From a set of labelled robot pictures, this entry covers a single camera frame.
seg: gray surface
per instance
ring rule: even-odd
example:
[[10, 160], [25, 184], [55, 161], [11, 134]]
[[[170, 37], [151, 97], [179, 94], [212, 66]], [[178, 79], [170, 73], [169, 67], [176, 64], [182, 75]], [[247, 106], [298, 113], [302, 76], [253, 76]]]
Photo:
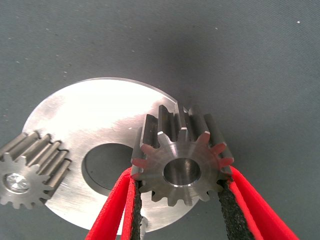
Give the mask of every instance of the gray surface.
[[[0, 145], [64, 86], [101, 76], [142, 81], [211, 112], [234, 165], [299, 237], [317, 239], [319, 11], [317, 0], [2, 0]], [[0, 216], [3, 240], [87, 233], [45, 207], [0, 206]], [[226, 238], [217, 198], [146, 234]]]

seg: metal plate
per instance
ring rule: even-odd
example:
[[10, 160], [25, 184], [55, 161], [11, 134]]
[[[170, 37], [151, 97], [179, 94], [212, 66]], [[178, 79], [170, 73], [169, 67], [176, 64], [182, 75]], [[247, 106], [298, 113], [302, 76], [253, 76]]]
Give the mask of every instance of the metal plate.
[[[38, 131], [41, 136], [50, 133], [53, 141], [63, 142], [61, 148], [70, 151], [72, 160], [70, 173], [46, 206], [70, 223], [90, 229], [107, 197], [93, 190], [83, 177], [86, 154], [107, 143], [133, 148], [146, 114], [158, 117], [159, 105], [173, 111], [175, 103], [152, 86], [114, 77], [81, 81], [46, 98], [31, 113], [23, 132]], [[191, 208], [182, 201], [169, 207], [166, 198], [153, 202], [150, 192], [142, 194], [141, 214], [148, 219], [147, 232], [177, 221]]]

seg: gear tooth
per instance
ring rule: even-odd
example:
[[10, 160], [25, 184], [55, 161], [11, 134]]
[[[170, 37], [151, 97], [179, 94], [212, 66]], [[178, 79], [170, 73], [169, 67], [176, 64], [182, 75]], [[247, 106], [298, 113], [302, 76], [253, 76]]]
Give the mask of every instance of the gear tooth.
[[44, 203], [40, 199], [35, 200], [33, 203], [34, 203], [34, 205], [37, 205], [37, 206], [43, 206], [44, 205]]
[[38, 155], [42, 153], [42, 151], [48, 147], [48, 143], [50, 141], [50, 136], [45, 135], [43, 138], [34, 142], [26, 151], [24, 151], [21, 157], [25, 157], [26, 162], [33, 162], [33, 159], [37, 159]]
[[222, 169], [224, 167], [227, 167], [233, 164], [235, 160], [233, 159], [233, 157], [224, 157], [224, 158], [220, 158], [218, 161], [219, 161], [219, 167], [220, 169]]
[[183, 199], [183, 202], [184, 202], [184, 204], [185, 205], [187, 205], [187, 206], [192, 206], [193, 205], [193, 202], [192, 202], [192, 198], [191, 197], [185, 197], [184, 199]]
[[230, 166], [225, 166], [225, 167], [223, 167], [223, 168], [220, 170], [220, 172], [221, 172], [222, 174], [226, 175], [226, 176], [227, 176], [227, 179], [232, 175], [232, 170], [231, 170]]
[[136, 181], [144, 181], [146, 179], [145, 175], [141, 173], [132, 174], [131, 177]]
[[132, 165], [131, 167], [131, 177], [136, 180], [136, 181], [143, 181], [145, 180], [145, 174], [142, 174], [143, 173], [143, 169], [140, 168], [140, 167], [137, 167], [135, 165]]
[[170, 138], [164, 133], [158, 135], [158, 141], [161, 147], [170, 145], [172, 143]]
[[8, 200], [5, 199], [4, 197], [0, 198], [0, 204], [6, 205], [8, 203]]
[[131, 163], [139, 168], [145, 168], [147, 166], [147, 160], [141, 158], [134, 158], [131, 160]]
[[190, 116], [193, 132], [195, 134], [196, 140], [207, 144], [210, 139], [210, 131], [208, 129], [205, 118], [200, 111], [199, 106], [197, 105], [192, 106], [188, 114]]
[[54, 188], [53, 186], [43, 184], [43, 190], [44, 190], [44, 191], [52, 191], [52, 190], [54, 190], [54, 189], [55, 189], [55, 188]]
[[23, 155], [28, 149], [39, 139], [36, 132], [29, 134], [25, 137], [19, 144], [14, 146], [8, 153], [10, 154], [12, 160], [14, 161], [20, 155]]
[[51, 196], [47, 193], [43, 193], [41, 194], [40, 199], [49, 200], [51, 199]]
[[188, 140], [188, 128], [187, 128], [187, 113], [184, 111], [184, 106], [177, 102], [174, 106], [174, 126], [176, 128], [177, 140]]
[[163, 197], [164, 197], [163, 195], [158, 194], [158, 193], [156, 193], [156, 192], [153, 191], [153, 192], [152, 192], [152, 196], [151, 196], [151, 200], [152, 200], [153, 202], [159, 202]]
[[152, 189], [146, 184], [139, 188], [140, 193], [147, 193], [152, 191]]
[[212, 186], [212, 189], [213, 189], [213, 191], [218, 192], [218, 193], [222, 192], [224, 190], [224, 188], [217, 183]]
[[222, 142], [214, 145], [212, 148], [210, 148], [210, 150], [214, 155], [217, 156], [221, 154], [226, 149], [226, 147], [227, 147], [227, 144], [225, 142]]
[[208, 195], [208, 192], [199, 194], [199, 198], [200, 198], [201, 201], [204, 201], [204, 202], [207, 202], [207, 201], [210, 200], [210, 197], [209, 197], [209, 195]]
[[21, 143], [25, 138], [27, 137], [26, 133], [21, 133], [18, 136], [16, 136], [13, 140], [11, 140], [10, 142], [8, 142], [6, 145], [4, 145], [3, 147], [0, 148], [0, 161], [2, 156], [9, 152], [11, 149], [13, 149], [16, 145], [18, 145], [19, 143]]
[[142, 144], [140, 148], [141, 148], [141, 151], [146, 155], [151, 155], [156, 151], [152, 146], [147, 144]]
[[13, 158], [11, 157], [9, 152], [5, 152], [3, 154], [3, 162], [9, 162], [9, 161], [13, 161]]
[[225, 143], [226, 141], [223, 135], [221, 134], [219, 128], [217, 127], [216, 121], [214, 120], [212, 115], [211, 114], [204, 115], [204, 120], [211, 133], [211, 136], [210, 136], [211, 145], [215, 146], [217, 144]]
[[154, 148], [159, 147], [157, 139], [158, 119], [154, 116], [147, 114], [142, 128], [142, 135], [140, 146], [143, 144], [150, 145]]
[[23, 205], [26, 207], [26, 209], [29, 209], [29, 210], [32, 210], [34, 208], [31, 202], [24, 203]]
[[35, 164], [35, 165], [30, 166], [29, 168], [30, 168], [34, 173], [36, 173], [36, 172], [39, 170], [40, 165]]
[[13, 206], [14, 209], [19, 209], [19, 208], [20, 208], [20, 205], [21, 205], [21, 204], [20, 204], [19, 202], [15, 202], [15, 201], [12, 202], [12, 206]]
[[164, 105], [159, 106], [158, 122], [157, 122], [158, 138], [162, 134], [166, 135], [171, 142], [174, 142], [177, 140], [177, 132], [175, 129], [174, 115], [173, 113], [169, 112]]
[[175, 197], [168, 196], [167, 202], [169, 207], [174, 207], [177, 204], [178, 199], [176, 199]]
[[21, 157], [18, 157], [16, 161], [14, 161], [14, 164], [20, 164], [20, 165], [26, 166], [27, 160], [24, 156], [21, 156]]

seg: steel gear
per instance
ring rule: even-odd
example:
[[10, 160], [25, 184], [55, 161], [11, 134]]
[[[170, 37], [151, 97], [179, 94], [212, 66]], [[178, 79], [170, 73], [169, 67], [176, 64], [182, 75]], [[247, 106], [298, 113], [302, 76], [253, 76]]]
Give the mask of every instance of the steel gear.
[[152, 191], [154, 202], [167, 197], [169, 206], [193, 198], [208, 201], [208, 191], [220, 192], [218, 180], [228, 179], [234, 162], [210, 114], [194, 106], [188, 112], [177, 103], [174, 112], [164, 105], [158, 118], [147, 115], [132, 153], [132, 177], [142, 181], [140, 192]]
[[32, 209], [52, 197], [71, 161], [49, 135], [22, 133], [0, 149], [0, 203]]

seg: disc center hole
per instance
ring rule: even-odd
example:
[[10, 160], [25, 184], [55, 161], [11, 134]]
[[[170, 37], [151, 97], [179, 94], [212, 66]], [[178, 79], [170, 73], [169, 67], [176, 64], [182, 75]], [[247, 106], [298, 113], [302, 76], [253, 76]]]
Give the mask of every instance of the disc center hole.
[[96, 192], [108, 196], [121, 173], [131, 167], [133, 149], [119, 143], [92, 148], [82, 162], [82, 175]]

